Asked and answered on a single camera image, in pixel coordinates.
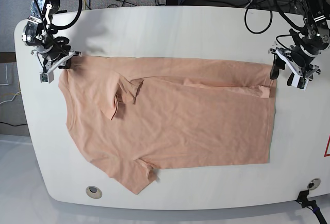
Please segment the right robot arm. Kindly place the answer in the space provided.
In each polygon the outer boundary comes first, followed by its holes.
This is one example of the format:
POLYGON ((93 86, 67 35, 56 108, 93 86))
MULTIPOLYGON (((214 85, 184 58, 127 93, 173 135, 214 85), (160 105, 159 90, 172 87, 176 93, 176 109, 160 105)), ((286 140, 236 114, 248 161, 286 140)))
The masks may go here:
POLYGON ((32 0, 22 41, 26 46, 33 47, 31 53, 36 55, 42 68, 41 82, 52 82, 55 69, 69 69, 71 58, 81 55, 81 52, 71 49, 69 38, 55 35, 71 28, 78 21, 83 9, 82 1, 78 0, 78 11, 74 19, 67 25, 59 26, 53 24, 53 15, 59 12, 60 0, 32 0))

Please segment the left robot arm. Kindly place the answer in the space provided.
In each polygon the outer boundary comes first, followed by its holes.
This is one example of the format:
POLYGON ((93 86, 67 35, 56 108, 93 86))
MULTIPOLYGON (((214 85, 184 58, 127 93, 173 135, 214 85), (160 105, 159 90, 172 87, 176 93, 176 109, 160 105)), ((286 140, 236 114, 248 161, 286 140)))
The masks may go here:
POLYGON ((277 10, 278 14, 290 25, 287 37, 294 44, 290 47, 281 44, 269 52, 274 55, 270 79, 278 78, 281 70, 289 67, 291 75, 288 84, 294 81, 307 84, 314 74, 320 74, 318 66, 312 61, 329 47, 329 3, 326 0, 293 0, 296 12, 303 17, 304 25, 296 25, 282 10, 277 0, 265 0, 269 11, 277 10))

